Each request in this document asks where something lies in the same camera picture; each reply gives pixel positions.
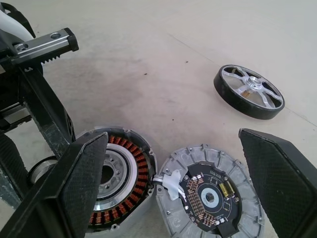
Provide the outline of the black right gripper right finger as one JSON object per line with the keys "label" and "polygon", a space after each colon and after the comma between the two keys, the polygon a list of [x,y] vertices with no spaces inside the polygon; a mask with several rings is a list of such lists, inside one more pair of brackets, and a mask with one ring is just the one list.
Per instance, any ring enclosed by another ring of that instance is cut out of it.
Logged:
{"label": "black right gripper right finger", "polygon": [[253,186],[279,238],[317,238],[317,168],[290,141],[247,128],[239,138]]}

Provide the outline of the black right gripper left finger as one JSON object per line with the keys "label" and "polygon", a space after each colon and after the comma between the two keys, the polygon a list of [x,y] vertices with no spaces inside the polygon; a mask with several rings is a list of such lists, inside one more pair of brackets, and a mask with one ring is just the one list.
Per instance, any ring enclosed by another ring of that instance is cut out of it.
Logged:
{"label": "black right gripper left finger", "polygon": [[34,185],[0,238],[84,238],[102,175],[108,135],[87,132]]}

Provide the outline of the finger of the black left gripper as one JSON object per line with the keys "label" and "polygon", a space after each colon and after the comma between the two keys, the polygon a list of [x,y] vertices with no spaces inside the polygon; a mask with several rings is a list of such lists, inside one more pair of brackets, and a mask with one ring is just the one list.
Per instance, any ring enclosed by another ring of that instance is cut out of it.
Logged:
{"label": "finger of the black left gripper", "polygon": [[20,97],[59,159],[76,140],[74,126],[65,107],[37,68],[20,71]]}
{"label": "finger of the black left gripper", "polygon": [[0,134],[0,199],[17,209],[29,191],[28,172],[15,143]]}

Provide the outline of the grey stator housing copper coils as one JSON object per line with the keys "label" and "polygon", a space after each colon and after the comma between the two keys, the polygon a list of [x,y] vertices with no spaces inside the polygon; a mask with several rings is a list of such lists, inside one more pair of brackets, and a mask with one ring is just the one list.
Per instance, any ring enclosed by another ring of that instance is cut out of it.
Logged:
{"label": "grey stator housing copper coils", "polygon": [[92,131],[106,132],[108,142],[85,238],[120,238],[152,203],[156,155],[148,141],[134,130],[111,126]]}

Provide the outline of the black rotor wheel silver spokes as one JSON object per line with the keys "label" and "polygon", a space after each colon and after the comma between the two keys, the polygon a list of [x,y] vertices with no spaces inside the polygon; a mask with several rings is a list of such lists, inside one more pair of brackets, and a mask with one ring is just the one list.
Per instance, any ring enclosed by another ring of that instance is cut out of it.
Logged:
{"label": "black rotor wheel silver spokes", "polygon": [[284,97],[270,81],[239,65],[222,66],[213,84],[227,104],[255,119],[272,119],[285,107]]}

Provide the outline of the grey cover plate circuit board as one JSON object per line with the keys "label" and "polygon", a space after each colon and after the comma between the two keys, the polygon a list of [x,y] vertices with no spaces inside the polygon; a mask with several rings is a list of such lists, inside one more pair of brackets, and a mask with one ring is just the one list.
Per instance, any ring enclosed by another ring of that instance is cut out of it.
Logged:
{"label": "grey cover plate circuit board", "polygon": [[170,154],[153,177],[170,238],[262,238],[264,212],[244,165],[207,144]]}

